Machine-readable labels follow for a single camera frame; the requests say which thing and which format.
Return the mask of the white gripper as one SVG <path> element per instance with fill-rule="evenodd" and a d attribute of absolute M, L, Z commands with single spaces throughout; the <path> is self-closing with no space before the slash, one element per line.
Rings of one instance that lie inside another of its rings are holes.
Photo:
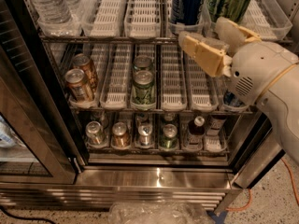
<path fill-rule="evenodd" d="M 257 33 L 227 18 L 217 19 L 215 32 L 220 40 L 183 31 L 178 44 L 209 76 L 232 76 L 229 91 L 245 105 L 254 105 L 279 74 L 298 62 L 294 53 L 277 43 L 260 42 Z M 233 63 L 227 50 L 234 55 Z"/>

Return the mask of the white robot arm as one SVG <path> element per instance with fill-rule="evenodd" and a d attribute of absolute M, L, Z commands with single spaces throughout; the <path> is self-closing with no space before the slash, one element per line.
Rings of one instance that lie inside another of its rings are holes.
<path fill-rule="evenodd" d="M 269 118 L 277 142 L 299 164 L 298 56 L 223 17 L 215 32 L 182 31 L 178 44 L 209 76 L 227 76 L 228 91 Z"/>

